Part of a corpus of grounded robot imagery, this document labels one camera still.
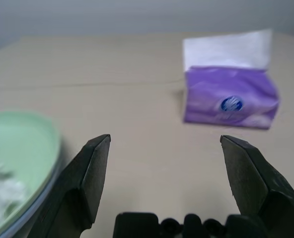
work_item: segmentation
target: plate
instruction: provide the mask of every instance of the plate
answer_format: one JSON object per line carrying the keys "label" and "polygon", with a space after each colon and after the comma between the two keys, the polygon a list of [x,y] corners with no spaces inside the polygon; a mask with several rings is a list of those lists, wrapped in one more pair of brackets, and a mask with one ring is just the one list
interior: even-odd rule
{"label": "plate", "polygon": [[0,113],[0,165],[28,190],[25,202],[0,224],[0,234],[25,213],[43,191],[56,166],[60,146],[60,134],[49,119],[26,112]]}

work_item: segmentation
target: white wall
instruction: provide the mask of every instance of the white wall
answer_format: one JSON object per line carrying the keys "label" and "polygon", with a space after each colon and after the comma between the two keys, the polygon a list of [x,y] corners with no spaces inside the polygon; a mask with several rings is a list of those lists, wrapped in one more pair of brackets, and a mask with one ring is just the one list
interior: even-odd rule
{"label": "white wall", "polygon": [[267,27],[294,34],[294,0],[0,0],[0,45],[20,35]]}

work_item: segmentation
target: table surface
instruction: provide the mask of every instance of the table surface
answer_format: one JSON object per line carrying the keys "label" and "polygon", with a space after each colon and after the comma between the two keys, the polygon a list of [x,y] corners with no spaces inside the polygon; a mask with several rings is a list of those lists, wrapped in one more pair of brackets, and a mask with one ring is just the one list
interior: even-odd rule
{"label": "table surface", "polygon": [[294,37],[274,35],[270,76],[281,106],[268,131],[181,120],[182,40],[200,33],[24,37],[0,50],[0,111],[53,119],[70,161],[87,140],[112,137],[96,223],[82,238],[111,238],[116,215],[187,213],[224,223],[238,213],[220,135],[258,147],[294,188]]}

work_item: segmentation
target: tissue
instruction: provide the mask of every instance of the tissue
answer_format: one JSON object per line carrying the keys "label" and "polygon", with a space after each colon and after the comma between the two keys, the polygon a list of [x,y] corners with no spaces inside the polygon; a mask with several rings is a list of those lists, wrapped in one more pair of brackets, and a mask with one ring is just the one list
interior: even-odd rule
{"label": "tissue", "polygon": [[279,106],[267,76],[269,30],[184,40],[184,121],[269,129]]}

